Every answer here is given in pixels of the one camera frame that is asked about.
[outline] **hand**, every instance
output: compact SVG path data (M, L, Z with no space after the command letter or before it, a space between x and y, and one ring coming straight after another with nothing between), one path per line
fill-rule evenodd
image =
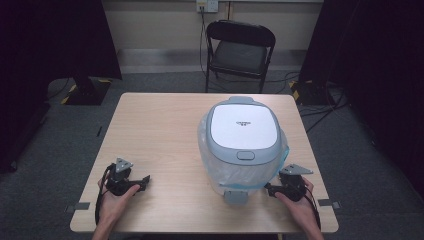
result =
M309 191L306 191L306 196L312 199L311 193L314 189L314 185L306 178L303 178L303 180L305 181L306 187L309 189ZM275 197L286 205L293 219L303 231L305 231L308 239L324 239L316 222L312 206L306 198L302 197L299 201L293 202L280 192L275 193Z
M101 187L101 179L97 183L99 188ZM107 191L106 187L103 186L102 193L102 205L100 207L100 220L94 231L93 239L107 239L110 232L115 226L115 223L124 213L130 198L140 189L140 185L136 184L132 186L122 196L115 196L113 193Z

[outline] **electrical outlet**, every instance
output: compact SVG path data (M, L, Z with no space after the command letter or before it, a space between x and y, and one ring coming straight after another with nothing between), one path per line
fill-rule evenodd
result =
M208 12L218 12L218 0L208 0Z
M208 0L196 0L196 11L201 12L201 8L203 7L203 12L206 12L206 8L208 7Z
M218 12L218 0L196 0L196 11L201 12L203 7L203 12Z

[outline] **wooden table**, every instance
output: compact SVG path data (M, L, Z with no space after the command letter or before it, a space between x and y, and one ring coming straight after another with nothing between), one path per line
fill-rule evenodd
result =
M241 94L125 93L113 115L80 202L71 221L75 232L92 232L97 181L117 157L134 164L130 180L151 175L145 192L137 193L115 226L119 232L145 233L291 233L301 231L276 198L259 190L244 206L228 205L215 193L200 157L197 127L210 108ZM285 132L290 154L286 165L311 169L306 176L314 197L328 199L316 160L293 98L289 95L241 95L267 105ZM331 206L319 206L322 231L335 232Z

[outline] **white appliance lid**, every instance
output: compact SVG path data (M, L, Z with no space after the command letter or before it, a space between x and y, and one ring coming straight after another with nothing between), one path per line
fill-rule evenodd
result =
M277 141L276 122L269 108L258 105L225 104L215 107L211 137L232 149L266 149Z

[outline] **blue button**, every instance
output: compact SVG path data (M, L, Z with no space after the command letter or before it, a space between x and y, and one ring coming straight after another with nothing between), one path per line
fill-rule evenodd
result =
M250 151L240 151L237 152L237 158L240 160L253 160L255 159L255 154Z

